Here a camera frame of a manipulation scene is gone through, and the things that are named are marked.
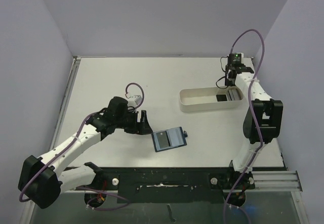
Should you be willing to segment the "black credit card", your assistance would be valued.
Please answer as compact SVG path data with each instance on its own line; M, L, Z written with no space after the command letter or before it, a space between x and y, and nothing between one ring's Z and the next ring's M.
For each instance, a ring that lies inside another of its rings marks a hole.
M156 134L156 138L157 138L157 140L156 140L157 146L160 149L168 148L171 146L169 138L168 138L168 134L166 131L158 132Z

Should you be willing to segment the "blue card holder wallet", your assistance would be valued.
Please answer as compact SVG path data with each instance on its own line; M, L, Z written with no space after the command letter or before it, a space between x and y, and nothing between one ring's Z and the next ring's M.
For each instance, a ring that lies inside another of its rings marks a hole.
M168 138L169 138L169 141L171 144L171 146L168 148L160 149L157 146L156 134L161 131L166 131L168 134ZM182 127L174 127L174 128L170 128L170 129L166 129L166 130L160 130L160 131L153 132L151 134L151 137L152 137L155 152L161 152L161 151L166 151L166 150L186 146L187 145L186 138L188 137L188 134L185 130L183 130Z

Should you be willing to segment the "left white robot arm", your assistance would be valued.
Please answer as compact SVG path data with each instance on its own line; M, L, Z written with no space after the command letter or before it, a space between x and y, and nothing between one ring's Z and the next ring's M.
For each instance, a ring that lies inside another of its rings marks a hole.
M77 132L60 145L39 157L31 155L25 159L18 182L19 201L33 201L45 209L66 191L85 186L100 190L107 180L107 174L100 167L92 162L71 170L67 167L116 129L135 135L153 132L145 110L137 111L128 100L114 97L106 108L86 116Z

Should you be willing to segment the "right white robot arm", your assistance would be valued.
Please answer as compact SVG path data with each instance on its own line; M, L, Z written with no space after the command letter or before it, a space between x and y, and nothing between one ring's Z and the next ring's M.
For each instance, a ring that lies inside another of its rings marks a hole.
M258 155L280 133L283 102L274 100L267 94L255 75L254 69L243 63L241 53L228 55L225 85L236 87L249 104L242 126L247 141L232 160L234 170L225 176L225 181L231 188L237 188L243 183L241 172L252 171Z

